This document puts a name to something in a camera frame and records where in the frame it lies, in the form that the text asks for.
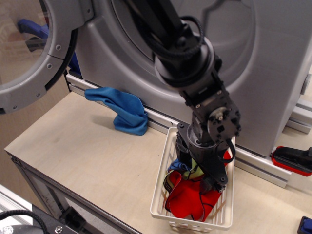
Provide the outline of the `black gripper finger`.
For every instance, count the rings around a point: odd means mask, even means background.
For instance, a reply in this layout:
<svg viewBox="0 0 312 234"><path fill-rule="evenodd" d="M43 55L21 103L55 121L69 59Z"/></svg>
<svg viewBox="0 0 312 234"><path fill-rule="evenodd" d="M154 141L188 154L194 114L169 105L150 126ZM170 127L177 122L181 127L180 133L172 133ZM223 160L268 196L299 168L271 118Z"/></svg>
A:
<svg viewBox="0 0 312 234"><path fill-rule="evenodd" d="M211 177L204 177L200 182L200 193L206 194L215 190L215 181Z"/></svg>
<svg viewBox="0 0 312 234"><path fill-rule="evenodd" d="M178 161L185 164L187 168L191 168L192 158L186 146L186 143L181 137L177 138L175 148Z"/></svg>

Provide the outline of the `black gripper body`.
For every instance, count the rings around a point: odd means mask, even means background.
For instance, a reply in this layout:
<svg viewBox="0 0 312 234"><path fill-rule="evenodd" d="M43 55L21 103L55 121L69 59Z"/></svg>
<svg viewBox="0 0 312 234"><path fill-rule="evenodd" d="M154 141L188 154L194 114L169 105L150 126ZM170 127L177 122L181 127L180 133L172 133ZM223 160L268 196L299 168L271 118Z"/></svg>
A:
<svg viewBox="0 0 312 234"><path fill-rule="evenodd" d="M181 137L190 152L191 158L203 171L204 177L211 177L215 183L215 191L222 192L228 183L225 165L219 159L217 145L209 136L201 139L187 123L177 125L177 138Z"/></svg>

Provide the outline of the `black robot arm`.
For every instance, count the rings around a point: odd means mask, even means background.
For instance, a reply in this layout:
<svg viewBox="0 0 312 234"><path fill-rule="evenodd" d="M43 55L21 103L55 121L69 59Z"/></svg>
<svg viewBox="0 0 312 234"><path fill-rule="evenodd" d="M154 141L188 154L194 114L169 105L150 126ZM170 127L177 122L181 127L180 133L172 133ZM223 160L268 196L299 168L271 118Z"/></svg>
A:
<svg viewBox="0 0 312 234"><path fill-rule="evenodd" d="M153 52L157 77L176 89L192 109L190 124L179 123L176 152L191 157L203 171L200 191L221 192L228 183L224 158L234 152L232 138L240 134L240 112L218 72L215 54L195 17L180 17L168 0L127 0L137 30Z"/></svg>

